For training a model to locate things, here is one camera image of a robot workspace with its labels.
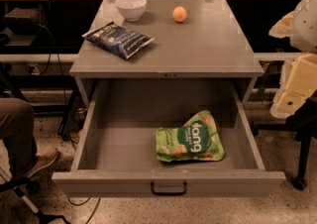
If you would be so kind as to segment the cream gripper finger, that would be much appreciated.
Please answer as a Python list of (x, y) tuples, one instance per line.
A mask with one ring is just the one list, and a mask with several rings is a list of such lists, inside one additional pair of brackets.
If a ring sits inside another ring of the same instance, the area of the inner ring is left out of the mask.
[(317, 55), (287, 60), (282, 66), (279, 84), (269, 112), (275, 118), (285, 119), (317, 90)]
[(291, 11), (285, 16), (283, 16), (277, 23), (275, 23), (270, 30), (268, 31), (268, 34), (271, 37), (274, 38), (287, 38), (291, 34), (291, 23), (293, 19), (294, 12)]

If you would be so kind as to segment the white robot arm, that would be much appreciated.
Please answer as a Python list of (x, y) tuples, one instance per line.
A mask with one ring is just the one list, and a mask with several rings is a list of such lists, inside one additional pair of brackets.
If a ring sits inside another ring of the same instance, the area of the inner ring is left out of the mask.
[(290, 44), (303, 52), (284, 63), (280, 87), (270, 107), (273, 117), (287, 118), (317, 90), (317, 0), (301, 0), (268, 34), (279, 39), (289, 37)]

